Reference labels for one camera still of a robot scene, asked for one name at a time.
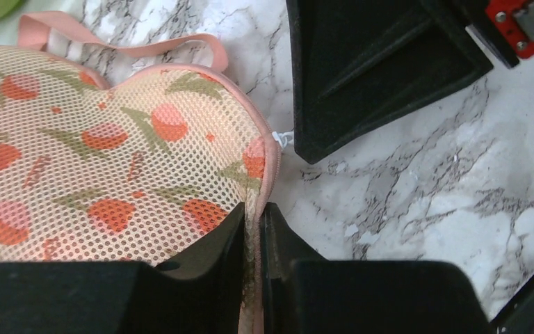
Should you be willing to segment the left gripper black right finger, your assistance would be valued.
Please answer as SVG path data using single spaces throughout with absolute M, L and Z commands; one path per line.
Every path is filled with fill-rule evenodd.
M 260 220 L 265 333 L 491 333 L 465 274 L 447 262 L 327 260 L 279 207 Z

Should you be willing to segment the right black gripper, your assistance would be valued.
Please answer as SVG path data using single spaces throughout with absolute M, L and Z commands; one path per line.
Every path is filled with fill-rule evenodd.
M 534 56 L 534 0 L 452 1 L 508 68 Z M 288 1 L 295 151 L 315 164 L 492 69 L 447 1 Z

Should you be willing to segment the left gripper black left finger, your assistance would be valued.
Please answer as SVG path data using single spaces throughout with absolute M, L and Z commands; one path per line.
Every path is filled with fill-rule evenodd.
M 0 333 L 236 333 L 245 206 L 176 256 L 0 262 Z

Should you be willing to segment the white zip tie pull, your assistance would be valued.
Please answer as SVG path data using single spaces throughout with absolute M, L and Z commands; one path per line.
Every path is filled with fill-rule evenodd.
M 288 146 L 294 144 L 295 134 L 294 131 L 289 132 L 272 132 L 273 139 L 281 147 L 282 150 L 285 150 Z

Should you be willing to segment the floral mesh laundry bag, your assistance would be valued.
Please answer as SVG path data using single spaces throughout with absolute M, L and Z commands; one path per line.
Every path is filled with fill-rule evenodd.
M 122 52 L 210 46 L 210 66 L 168 63 L 110 86 L 46 52 L 56 29 L 103 47 L 61 11 L 28 13 L 0 46 L 0 262 L 175 258 L 245 204 L 237 333 L 260 333 L 259 217 L 280 146 L 224 74 L 225 48 L 200 33 Z

